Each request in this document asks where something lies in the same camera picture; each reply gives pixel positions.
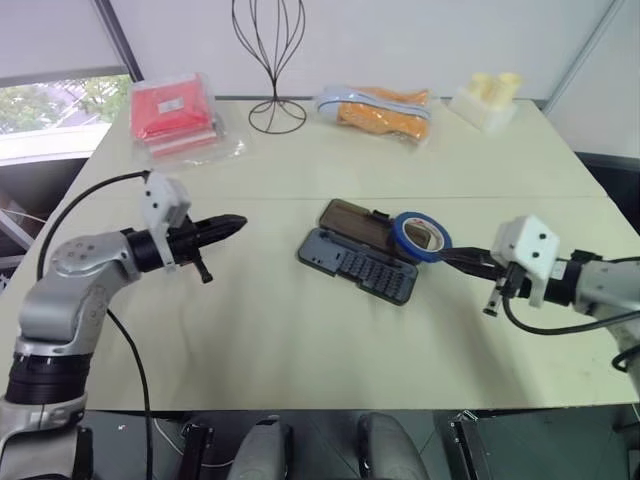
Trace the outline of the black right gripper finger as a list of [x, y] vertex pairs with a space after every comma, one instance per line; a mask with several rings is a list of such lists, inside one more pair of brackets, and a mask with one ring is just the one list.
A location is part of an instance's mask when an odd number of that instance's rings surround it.
[[458, 247], [451, 249], [451, 256], [463, 262], [493, 262], [491, 252], [478, 247]]
[[499, 278], [500, 266], [489, 254], [443, 255], [441, 259], [456, 270], [477, 278]]

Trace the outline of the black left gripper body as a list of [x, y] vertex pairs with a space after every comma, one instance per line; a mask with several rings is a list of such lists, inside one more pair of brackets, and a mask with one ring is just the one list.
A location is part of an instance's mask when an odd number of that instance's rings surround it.
[[213, 281], [213, 276], [204, 264], [200, 252], [208, 227], [208, 220], [193, 222], [186, 219], [180, 227], [170, 228], [167, 236], [174, 263], [180, 267], [193, 265], [204, 284]]

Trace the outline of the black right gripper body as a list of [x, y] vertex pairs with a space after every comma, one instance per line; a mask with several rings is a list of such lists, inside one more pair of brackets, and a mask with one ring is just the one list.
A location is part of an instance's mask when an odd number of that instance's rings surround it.
[[489, 279], [494, 281], [495, 285], [483, 309], [486, 315], [497, 316], [506, 300], [528, 299], [530, 296], [531, 280], [527, 277], [526, 270], [514, 262], [509, 263], [507, 267], [493, 266]]

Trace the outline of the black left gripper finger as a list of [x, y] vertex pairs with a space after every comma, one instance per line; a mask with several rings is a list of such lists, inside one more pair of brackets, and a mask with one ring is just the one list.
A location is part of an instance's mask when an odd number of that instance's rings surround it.
[[198, 222], [199, 229], [241, 229], [247, 224], [247, 218], [237, 214], [223, 214], [209, 217]]
[[199, 245], [207, 246], [225, 240], [243, 227], [244, 224], [220, 224], [203, 227], [199, 230]]

